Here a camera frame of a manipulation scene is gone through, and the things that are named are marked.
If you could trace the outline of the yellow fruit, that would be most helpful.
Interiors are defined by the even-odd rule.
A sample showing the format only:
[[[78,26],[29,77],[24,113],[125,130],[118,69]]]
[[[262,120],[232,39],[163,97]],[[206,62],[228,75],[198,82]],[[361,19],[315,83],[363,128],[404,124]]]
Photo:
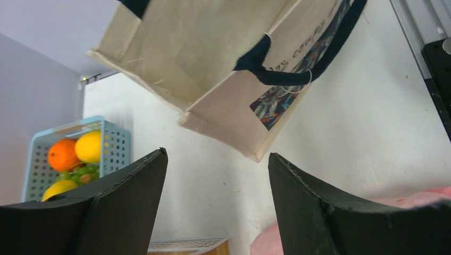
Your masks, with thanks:
[[[48,200],[49,198],[76,189],[78,187],[77,183],[72,180],[61,180],[52,184],[43,194],[41,202]]]

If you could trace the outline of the blue plastic basket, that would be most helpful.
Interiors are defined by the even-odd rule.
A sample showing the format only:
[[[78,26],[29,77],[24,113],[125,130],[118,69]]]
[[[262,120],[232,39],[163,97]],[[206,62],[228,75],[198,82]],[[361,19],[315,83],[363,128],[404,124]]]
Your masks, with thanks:
[[[36,133],[30,142],[21,201],[38,201],[59,178],[47,160],[50,147],[62,139],[77,139],[90,131],[101,131],[100,176],[113,173],[131,163],[131,134],[97,115]]]

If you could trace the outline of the beige canvas tote bag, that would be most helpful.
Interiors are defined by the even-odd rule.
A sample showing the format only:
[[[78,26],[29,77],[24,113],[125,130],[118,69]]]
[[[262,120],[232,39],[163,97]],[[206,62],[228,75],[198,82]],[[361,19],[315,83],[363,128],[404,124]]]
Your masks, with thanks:
[[[120,1],[87,54],[259,162],[366,1]]]

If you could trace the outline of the orange fruit in basket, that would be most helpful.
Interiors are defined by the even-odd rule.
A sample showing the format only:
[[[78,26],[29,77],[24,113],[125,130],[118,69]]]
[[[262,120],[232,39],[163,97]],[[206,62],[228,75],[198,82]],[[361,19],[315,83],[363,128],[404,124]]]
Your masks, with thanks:
[[[83,165],[75,152],[76,141],[62,139],[53,144],[47,153],[47,162],[57,172],[73,171]]]

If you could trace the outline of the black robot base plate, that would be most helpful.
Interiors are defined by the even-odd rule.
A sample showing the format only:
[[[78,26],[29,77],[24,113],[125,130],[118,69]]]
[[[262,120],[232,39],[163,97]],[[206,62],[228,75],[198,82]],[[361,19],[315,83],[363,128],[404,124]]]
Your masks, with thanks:
[[[426,44],[422,57],[431,76],[425,79],[426,86],[450,136],[450,38]]]

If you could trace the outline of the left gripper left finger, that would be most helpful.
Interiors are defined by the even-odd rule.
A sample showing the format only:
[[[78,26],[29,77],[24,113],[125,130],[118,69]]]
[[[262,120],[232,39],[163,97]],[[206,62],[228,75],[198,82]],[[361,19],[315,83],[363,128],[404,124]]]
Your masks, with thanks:
[[[146,254],[167,167],[160,148],[47,201],[1,206],[1,254]]]

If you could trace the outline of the pink plastic grocery bag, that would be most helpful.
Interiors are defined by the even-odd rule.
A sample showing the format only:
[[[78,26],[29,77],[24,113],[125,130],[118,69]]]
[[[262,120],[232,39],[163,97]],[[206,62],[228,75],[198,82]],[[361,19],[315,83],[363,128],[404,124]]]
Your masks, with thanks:
[[[407,197],[377,199],[373,201],[399,208],[413,208],[427,205],[440,199],[450,199],[450,187],[424,190]],[[283,254],[277,223],[272,224],[255,238],[250,246],[250,254]]]

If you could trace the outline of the green grapes bunch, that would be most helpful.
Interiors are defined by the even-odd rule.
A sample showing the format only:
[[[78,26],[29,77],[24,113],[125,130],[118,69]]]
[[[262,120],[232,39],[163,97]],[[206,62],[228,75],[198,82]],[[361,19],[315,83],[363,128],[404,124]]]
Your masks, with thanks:
[[[87,164],[76,167],[71,171],[60,172],[56,181],[70,180],[78,186],[86,185],[99,178],[99,167],[94,164]]]

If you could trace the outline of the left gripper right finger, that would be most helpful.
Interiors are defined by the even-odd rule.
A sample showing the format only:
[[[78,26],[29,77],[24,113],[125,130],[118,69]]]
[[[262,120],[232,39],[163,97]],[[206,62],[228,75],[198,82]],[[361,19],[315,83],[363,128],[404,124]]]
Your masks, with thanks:
[[[450,200],[409,209],[349,194],[272,153],[269,178],[285,254],[450,254]]]

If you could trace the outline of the yellow lemon in basket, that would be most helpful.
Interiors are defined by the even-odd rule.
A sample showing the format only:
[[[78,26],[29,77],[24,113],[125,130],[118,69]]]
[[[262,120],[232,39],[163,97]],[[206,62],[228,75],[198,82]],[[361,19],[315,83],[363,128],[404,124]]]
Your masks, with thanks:
[[[82,135],[75,144],[76,156],[85,163],[99,163],[101,159],[102,133],[91,131]]]

